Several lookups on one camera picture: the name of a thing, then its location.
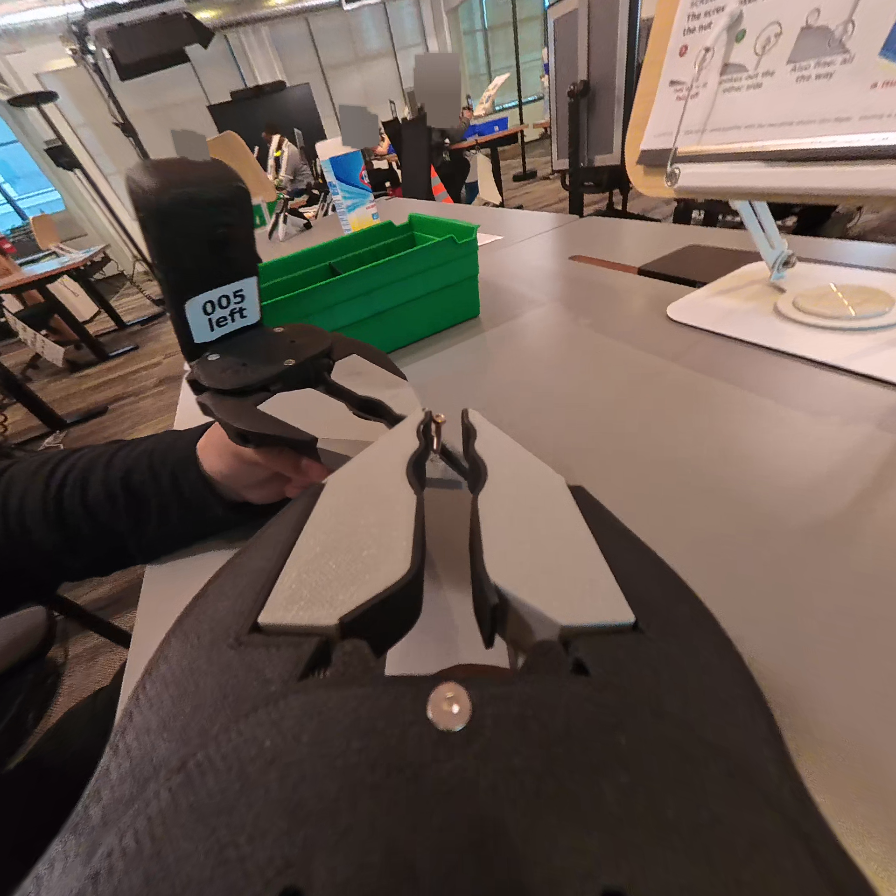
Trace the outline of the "black floor lamp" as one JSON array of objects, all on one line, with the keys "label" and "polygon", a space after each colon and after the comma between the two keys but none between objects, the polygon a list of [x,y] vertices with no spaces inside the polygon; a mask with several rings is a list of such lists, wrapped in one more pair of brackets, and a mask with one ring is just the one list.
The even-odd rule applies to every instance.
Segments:
[{"label": "black floor lamp", "polygon": [[[132,250],[133,261],[135,263],[140,262],[150,275],[154,275],[151,263],[143,252],[143,249],[140,247],[140,244],[133,238],[132,233],[119,216],[116,208],[110,203],[106,195],[92,178],[91,174],[84,168],[84,163],[82,163],[80,158],[75,154],[71,146],[64,139],[61,131],[46,112],[45,107],[57,104],[58,100],[59,96],[54,91],[32,91],[12,96],[6,102],[11,108],[25,110],[35,109],[38,111],[40,117],[55,136],[55,140],[51,140],[45,145],[44,152],[46,155],[57,168],[81,177],[83,182],[88,185],[93,198],[99,202],[100,207],[106,211],[107,217],[111,219],[113,229],[116,230],[118,236],[123,238]],[[31,218],[30,226],[34,237],[42,250],[52,251],[57,255],[64,255],[66,257],[73,256],[73,250],[62,241],[56,224],[50,217],[36,216]],[[137,289],[143,297],[151,301],[158,310],[150,315],[133,319],[129,322],[126,322],[121,318],[117,311],[114,311],[112,316],[110,316],[110,319],[119,330],[144,327],[150,323],[163,319],[166,315],[162,300],[142,292],[142,287],[136,282],[135,276],[135,274],[132,274],[130,277],[131,285]]]}]

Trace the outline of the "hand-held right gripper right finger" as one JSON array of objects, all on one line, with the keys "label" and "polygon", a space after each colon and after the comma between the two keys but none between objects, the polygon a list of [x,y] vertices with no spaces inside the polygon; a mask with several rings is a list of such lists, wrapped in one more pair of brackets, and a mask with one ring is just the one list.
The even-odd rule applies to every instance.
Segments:
[{"label": "hand-held right gripper right finger", "polygon": [[636,615],[572,487],[475,409],[462,412],[469,570],[483,644],[510,668],[541,643],[633,633]]}]

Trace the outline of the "large black screen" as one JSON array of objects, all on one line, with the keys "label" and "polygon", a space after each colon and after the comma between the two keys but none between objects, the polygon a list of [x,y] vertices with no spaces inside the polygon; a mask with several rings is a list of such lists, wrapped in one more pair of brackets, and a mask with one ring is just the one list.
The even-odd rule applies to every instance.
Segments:
[{"label": "large black screen", "polygon": [[234,91],[231,98],[207,106],[219,133],[236,133],[250,151],[265,149],[263,129],[275,125],[289,138],[301,132],[312,150],[327,138],[312,86],[288,85],[283,81]]}]

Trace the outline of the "grey partition board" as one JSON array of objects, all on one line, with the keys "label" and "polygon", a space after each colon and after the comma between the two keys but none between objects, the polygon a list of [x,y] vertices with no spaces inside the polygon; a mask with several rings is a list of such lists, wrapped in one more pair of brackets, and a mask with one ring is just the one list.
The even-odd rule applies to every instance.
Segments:
[{"label": "grey partition board", "polygon": [[560,1],[546,8],[551,166],[570,214],[606,196],[597,215],[635,218],[625,140],[639,66],[642,3]]}]

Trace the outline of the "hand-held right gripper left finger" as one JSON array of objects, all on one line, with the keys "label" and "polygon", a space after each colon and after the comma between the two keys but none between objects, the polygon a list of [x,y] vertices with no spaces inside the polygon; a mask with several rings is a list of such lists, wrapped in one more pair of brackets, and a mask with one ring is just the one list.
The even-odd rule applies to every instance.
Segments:
[{"label": "hand-held right gripper left finger", "polygon": [[359,640],[382,657],[414,627],[432,422],[420,409],[329,476],[257,618],[263,632]]}]

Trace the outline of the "person's left hand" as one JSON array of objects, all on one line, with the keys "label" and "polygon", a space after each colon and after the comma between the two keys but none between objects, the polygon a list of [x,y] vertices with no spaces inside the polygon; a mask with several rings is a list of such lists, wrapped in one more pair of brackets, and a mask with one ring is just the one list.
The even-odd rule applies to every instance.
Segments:
[{"label": "person's left hand", "polygon": [[236,444],[219,423],[212,424],[197,442],[196,458],[224,498],[254,505],[292,500],[330,475],[325,465],[288,447]]}]

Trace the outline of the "black rectangular pad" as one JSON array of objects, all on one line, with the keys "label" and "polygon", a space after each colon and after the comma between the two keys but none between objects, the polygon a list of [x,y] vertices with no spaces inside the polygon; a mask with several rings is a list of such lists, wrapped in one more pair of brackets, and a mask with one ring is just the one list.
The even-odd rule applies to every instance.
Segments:
[{"label": "black rectangular pad", "polygon": [[649,279],[701,288],[762,260],[755,251],[691,244],[644,263],[636,272]]}]

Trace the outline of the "black softbox light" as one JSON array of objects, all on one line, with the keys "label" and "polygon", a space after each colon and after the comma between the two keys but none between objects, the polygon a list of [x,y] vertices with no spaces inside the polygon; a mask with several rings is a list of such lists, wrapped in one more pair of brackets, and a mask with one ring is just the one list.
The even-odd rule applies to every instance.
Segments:
[{"label": "black softbox light", "polygon": [[214,31],[185,11],[161,13],[131,21],[103,32],[104,48],[121,82],[189,64],[186,50],[207,49]]}]

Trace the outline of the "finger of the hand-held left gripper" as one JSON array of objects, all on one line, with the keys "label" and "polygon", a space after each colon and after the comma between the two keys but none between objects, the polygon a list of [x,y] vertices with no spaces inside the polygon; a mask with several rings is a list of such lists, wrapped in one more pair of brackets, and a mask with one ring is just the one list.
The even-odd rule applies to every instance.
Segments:
[{"label": "finger of the hand-held left gripper", "polygon": [[259,409],[316,437],[319,447],[349,459],[387,431],[383,424],[363,420],[335,398],[310,389],[279,393]]},{"label": "finger of the hand-held left gripper", "polygon": [[343,357],[329,374],[329,396],[355,416],[395,427],[416,414],[420,400],[409,382],[364,357]]}]

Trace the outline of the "white document stand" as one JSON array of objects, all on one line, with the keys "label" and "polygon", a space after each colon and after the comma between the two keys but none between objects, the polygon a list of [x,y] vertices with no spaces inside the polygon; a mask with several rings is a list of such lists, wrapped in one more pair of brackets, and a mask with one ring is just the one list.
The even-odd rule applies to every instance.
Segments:
[{"label": "white document stand", "polygon": [[895,383],[894,273],[799,261],[772,203],[886,204],[895,196],[888,151],[772,150],[643,154],[667,40],[679,2],[658,2],[633,101],[626,165],[646,196],[716,199],[741,218],[761,262],[745,265],[666,310],[673,321],[760,348]]}]

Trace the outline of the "printed instruction sheet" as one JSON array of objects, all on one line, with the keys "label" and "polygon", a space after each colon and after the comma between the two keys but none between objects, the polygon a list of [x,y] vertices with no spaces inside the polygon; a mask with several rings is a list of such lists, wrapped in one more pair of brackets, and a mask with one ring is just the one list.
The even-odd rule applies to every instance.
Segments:
[{"label": "printed instruction sheet", "polygon": [[894,147],[893,1],[679,2],[643,154]]}]

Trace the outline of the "person's left forearm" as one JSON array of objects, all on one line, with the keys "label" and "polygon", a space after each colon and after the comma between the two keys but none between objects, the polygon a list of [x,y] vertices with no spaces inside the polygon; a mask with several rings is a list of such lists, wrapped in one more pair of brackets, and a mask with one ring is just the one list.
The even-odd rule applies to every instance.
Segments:
[{"label": "person's left forearm", "polygon": [[224,498],[197,462],[210,427],[2,461],[1,611],[145,565],[266,518]]}]

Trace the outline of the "white blue wipes canister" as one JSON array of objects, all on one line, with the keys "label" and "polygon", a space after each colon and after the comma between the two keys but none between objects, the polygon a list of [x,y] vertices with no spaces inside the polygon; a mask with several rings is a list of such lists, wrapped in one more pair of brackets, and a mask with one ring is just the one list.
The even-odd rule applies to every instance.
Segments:
[{"label": "white blue wipes canister", "polygon": [[378,223],[379,211],[362,151],[343,145],[339,138],[321,140],[315,150],[343,233]]}]

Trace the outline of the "plywood chair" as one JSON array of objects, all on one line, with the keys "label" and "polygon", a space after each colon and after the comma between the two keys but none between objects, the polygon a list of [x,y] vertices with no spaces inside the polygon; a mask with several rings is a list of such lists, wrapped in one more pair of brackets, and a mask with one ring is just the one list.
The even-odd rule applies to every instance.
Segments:
[{"label": "plywood chair", "polygon": [[210,156],[231,167],[244,181],[254,204],[274,203],[278,193],[259,161],[237,133],[226,131],[207,139]]}]

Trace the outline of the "wooden background desk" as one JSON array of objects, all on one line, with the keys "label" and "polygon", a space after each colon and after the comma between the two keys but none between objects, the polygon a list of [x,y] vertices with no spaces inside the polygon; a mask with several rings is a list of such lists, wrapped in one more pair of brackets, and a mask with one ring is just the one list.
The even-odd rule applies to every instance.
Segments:
[{"label": "wooden background desk", "polygon": [[139,350],[137,344],[125,344],[117,349],[110,350],[99,336],[91,332],[64,302],[56,296],[50,286],[65,276],[71,277],[84,292],[90,301],[100,312],[112,321],[116,331],[127,330],[131,325],[126,323],[118,314],[118,311],[106,300],[92,285],[91,278],[84,272],[106,252],[105,245],[98,245],[90,249],[74,253],[63,253],[51,260],[30,265],[15,273],[4,276],[1,280],[1,293],[3,296],[14,296],[23,299],[29,292],[35,292],[49,305],[52,315],[59,318],[64,327],[74,336],[75,344],[87,350],[93,360],[86,364],[76,365],[75,369],[86,369],[97,364],[103,364],[113,359],[126,356]]}]

